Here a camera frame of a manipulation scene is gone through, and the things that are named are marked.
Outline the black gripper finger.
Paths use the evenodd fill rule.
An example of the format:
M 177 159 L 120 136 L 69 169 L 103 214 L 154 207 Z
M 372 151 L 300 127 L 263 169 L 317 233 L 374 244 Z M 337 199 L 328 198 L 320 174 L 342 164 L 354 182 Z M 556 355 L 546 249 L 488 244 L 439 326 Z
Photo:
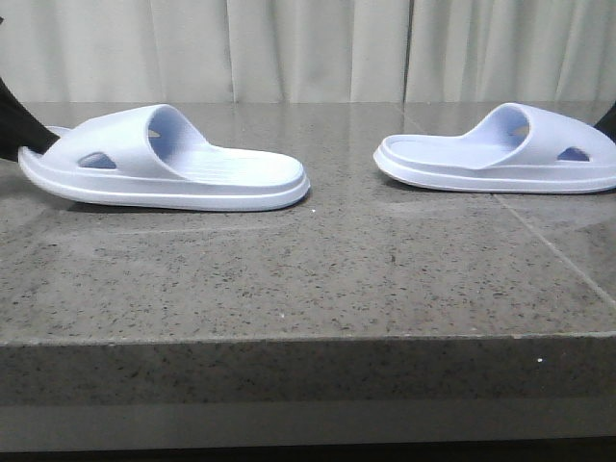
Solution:
M 1 81 L 1 154 L 16 155 L 22 146 L 44 154 L 60 137 L 42 125 Z
M 595 123 L 594 128 L 605 134 L 612 141 L 616 141 L 616 104 Z

